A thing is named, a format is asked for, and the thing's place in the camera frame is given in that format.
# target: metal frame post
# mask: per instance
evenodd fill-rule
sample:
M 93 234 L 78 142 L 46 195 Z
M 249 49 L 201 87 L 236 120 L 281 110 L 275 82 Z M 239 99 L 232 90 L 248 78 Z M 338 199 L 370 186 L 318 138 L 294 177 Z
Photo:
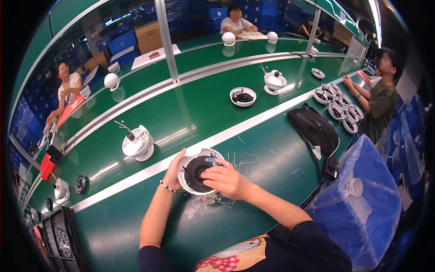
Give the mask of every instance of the metal frame post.
M 164 0 L 155 0 L 157 20 L 159 22 L 160 35 L 162 38 L 163 49 L 166 55 L 166 62 L 174 83 L 180 82 L 177 64 L 175 63 L 174 51 L 172 50 L 171 34 L 167 23 L 166 7 Z
M 15 136 L 12 135 L 12 133 L 9 133 L 9 140 L 13 144 L 13 146 L 18 150 L 18 152 L 28 161 L 33 167 L 38 169 L 38 171 L 41 171 L 41 165 L 37 163 L 30 155 L 27 153 L 24 148 L 20 145 L 20 143 L 17 141 Z
M 313 46 L 314 38 L 316 36 L 317 26 L 319 25 L 320 13 L 321 13 L 321 9 L 317 7 L 316 13 L 314 14 L 313 27 L 311 28 L 310 39 L 308 40 L 308 46 L 307 46 L 307 50 L 305 51 L 305 55 L 308 55 L 308 53 L 311 50 L 311 47 Z

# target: pink clipboard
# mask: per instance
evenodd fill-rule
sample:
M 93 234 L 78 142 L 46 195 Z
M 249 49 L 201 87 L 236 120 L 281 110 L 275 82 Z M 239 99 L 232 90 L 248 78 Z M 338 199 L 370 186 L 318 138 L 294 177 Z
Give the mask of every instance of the pink clipboard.
M 73 113 L 73 111 L 75 109 L 77 109 L 84 101 L 84 97 L 81 95 L 76 96 L 76 100 L 77 103 L 74 107 L 71 107 L 70 104 L 65 106 L 64 112 L 60 115 L 59 120 L 57 121 L 57 127 L 59 128 L 63 122 L 65 122 L 66 118 Z
M 356 71 L 357 74 L 359 74 L 360 77 L 373 89 L 373 86 L 371 85 L 370 81 L 367 81 L 367 79 L 362 75 L 364 72 L 362 70 Z

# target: workstation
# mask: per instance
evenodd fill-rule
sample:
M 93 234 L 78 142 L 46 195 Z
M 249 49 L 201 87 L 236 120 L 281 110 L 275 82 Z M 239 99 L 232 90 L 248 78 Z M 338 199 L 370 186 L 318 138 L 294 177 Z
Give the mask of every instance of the workstation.
M 258 32 L 219 33 L 233 3 Z M 51 10 L 54 37 L 18 84 L 10 135 L 32 152 L 28 163 L 19 152 L 11 159 L 26 166 L 20 204 L 29 227 L 46 228 L 70 208 L 92 271 L 137 271 L 143 215 L 183 147 L 190 156 L 216 151 L 250 182 L 305 208 L 324 177 L 287 112 L 307 104 L 327 120 L 339 138 L 337 160 L 358 139 L 365 111 L 343 77 L 372 89 L 360 73 L 374 76 L 366 59 L 374 41 L 335 1 L 102 0 L 68 8 L 60 1 Z M 81 79 L 69 103 L 58 95 L 62 63 Z M 51 118 L 59 103 L 63 111 Z M 128 151 L 122 126 L 145 133 L 146 148 Z M 319 156 L 322 167 L 329 156 Z M 194 194 L 176 195 L 161 247 L 177 269 L 278 224 L 248 203 L 224 200 L 200 212 Z

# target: hair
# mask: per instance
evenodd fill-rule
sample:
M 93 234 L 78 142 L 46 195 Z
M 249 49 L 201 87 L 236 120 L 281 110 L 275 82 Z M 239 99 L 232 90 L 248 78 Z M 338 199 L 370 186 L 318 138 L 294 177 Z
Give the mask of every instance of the hair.
M 396 68 L 396 73 L 394 74 L 394 80 L 398 80 L 403 72 L 402 61 L 400 57 L 394 50 L 391 50 L 388 47 L 381 48 L 383 53 L 386 53 L 391 60 L 391 64 L 394 68 Z
M 230 4 L 229 6 L 228 6 L 228 13 L 230 13 L 232 10 L 240 10 L 241 12 L 243 12 L 242 11 L 242 8 L 239 6 L 239 5 L 237 5 L 237 4 Z
M 61 62 L 61 63 L 59 63 L 59 65 L 56 67 L 56 76 L 59 75 L 59 67 L 60 67 L 60 65 L 61 65 L 62 63 L 65 63 L 65 64 L 68 66 L 68 64 L 67 64 L 66 62 Z

